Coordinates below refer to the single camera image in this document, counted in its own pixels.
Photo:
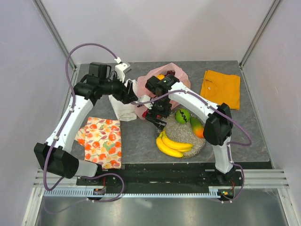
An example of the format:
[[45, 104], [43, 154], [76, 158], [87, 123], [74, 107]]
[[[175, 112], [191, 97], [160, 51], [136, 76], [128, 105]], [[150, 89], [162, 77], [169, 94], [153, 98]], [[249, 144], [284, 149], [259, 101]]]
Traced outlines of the fake green fruit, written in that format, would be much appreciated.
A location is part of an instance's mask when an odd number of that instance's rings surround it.
[[186, 109], [179, 109], [175, 113], [175, 119], [180, 124], [186, 124], [190, 121], [190, 112]]

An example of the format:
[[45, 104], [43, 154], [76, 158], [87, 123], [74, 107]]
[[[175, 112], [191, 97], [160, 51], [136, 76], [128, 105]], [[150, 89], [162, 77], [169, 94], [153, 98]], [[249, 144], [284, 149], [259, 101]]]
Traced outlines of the speckled glass plate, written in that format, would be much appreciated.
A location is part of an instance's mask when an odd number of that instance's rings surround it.
[[161, 118], [161, 120], [166, 122], [166, 127], [162, 131], [165, 131], [171, 140], [193, 144], [193, 148], [189, 152], [185, 152], [181, 159], [195, 157], [204, 149], [206, 140], [204, 138], [198, 138], [193, 133], [189, 122], [186, 124], [178, 123], [175, 119], [175, 112], [172, 112], [166, 118]]

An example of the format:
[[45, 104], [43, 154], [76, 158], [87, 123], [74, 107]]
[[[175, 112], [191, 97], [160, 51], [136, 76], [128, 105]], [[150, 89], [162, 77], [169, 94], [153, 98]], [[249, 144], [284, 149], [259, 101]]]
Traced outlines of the yellow fake banana bunch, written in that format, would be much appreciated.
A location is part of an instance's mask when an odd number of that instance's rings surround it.
[[160, 132], [156, 139], [156, 145], [162, 153], [175, 158], [182, 158], [185, 152], [189, 152], [193, 148], [193, 144], [191, 143], [171, 140], [165, 131]]

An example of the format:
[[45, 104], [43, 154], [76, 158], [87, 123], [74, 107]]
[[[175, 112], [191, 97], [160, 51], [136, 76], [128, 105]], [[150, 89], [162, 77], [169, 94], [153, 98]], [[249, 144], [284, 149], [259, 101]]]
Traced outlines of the fake mango fruit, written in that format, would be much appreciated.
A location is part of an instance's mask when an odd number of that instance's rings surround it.
[[204, 132], [204, 127], [202, 125], [202, 122], [196, 118], [196, 117], [191, 117], [190, 118], [190, 125], [192, 128], [193, 133], [198, 137], [198, 138], [204, 138], [203, 132]]

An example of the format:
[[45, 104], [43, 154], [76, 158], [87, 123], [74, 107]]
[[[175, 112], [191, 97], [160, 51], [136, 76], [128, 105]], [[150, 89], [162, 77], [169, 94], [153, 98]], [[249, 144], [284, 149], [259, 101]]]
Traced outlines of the pink plastic bag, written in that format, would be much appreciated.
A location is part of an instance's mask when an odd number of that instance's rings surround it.
[[[167, 71], [175, 71], [175, 75], [166, 75]], [[159, 80], [157, 76], [159, 74], [165, 75], [165, 78]], [[142, 95], [148, 95], [152, 98], [152, 102], [158, 100], [168, 100], [172, 104], [171, 110], [175, 108], [178, 104], [172, 101], [168, 97], [168, 92], [171, 91], [172, 85], [177, 82], [182, 82], [186, 87], [190, 88], [191, 83], [188, 75], [182, 68], [174, 63], [168, 63], [164, 66], [152, 69], [147, 74], [138, 77], [137, 79], [137, 97], [140, 99]], [[147, 117], [147, 111], [149, 109], [145, 106], [135, 106], [135, 113], [140, 119], [145, 119]]]

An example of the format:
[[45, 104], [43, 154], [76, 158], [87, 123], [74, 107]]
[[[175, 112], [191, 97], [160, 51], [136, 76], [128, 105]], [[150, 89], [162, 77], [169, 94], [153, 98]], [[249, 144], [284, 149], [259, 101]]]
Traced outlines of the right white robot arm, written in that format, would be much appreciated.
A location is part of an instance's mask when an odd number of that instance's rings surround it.
[[144, 104], [148, 108], [145, 119], [153, 123], [159, 130], [162, 130], [166, 123], [158, 116], [165, 118], [169, 116], [170, 101], [181, 104], [205, 123], [205, 140], [213, 146], [215, 168], [218, 170], [215, 174], [216, 182], [223, 186], [227, 185], [232, 180], [231, 170], [233, 168], [231, 157], [228, 154], [233, 128], [229, 106], [206, 100], [186, 87], [172, 74], [162, 80], [152, 76], [146, 81], [145, 87], [155, 95]]

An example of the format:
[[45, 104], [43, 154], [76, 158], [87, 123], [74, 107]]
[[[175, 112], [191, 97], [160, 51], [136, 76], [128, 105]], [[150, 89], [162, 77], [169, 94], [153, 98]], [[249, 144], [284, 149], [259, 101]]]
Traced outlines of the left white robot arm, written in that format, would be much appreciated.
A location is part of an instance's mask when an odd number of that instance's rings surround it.
[[34, 153], [40, 167], [49, 173], [64, 178], [87, 177], [93, 185], [103, 181], [103, 173], [94, 162], [79, 160], [71, 155], [75, 136], [87, 114], [103, 95], [113, 95], [118, 101], [129, 104], [137, 101], [133, 83], [125, 81], [130, 64], [110, 65], [92, 62], [88, 74], [74, 86], [75, 96], [71, 97], [63, 117], [45, 143], [37, 143]]

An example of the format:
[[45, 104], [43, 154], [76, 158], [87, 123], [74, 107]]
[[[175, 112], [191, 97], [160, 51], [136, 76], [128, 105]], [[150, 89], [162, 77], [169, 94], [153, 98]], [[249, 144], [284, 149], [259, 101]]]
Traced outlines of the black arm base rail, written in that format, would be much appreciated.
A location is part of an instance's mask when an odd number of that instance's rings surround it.
[[127, 163], [121, 169], [104, 170], [100, 167], [96, 175], [115, 173], [122, 177], [125, 184], [147, 182], [190, 183], [200, 186], [234, 186], [242, 185], [243, 176], [238, 167], [222, 174], [214, 163]]

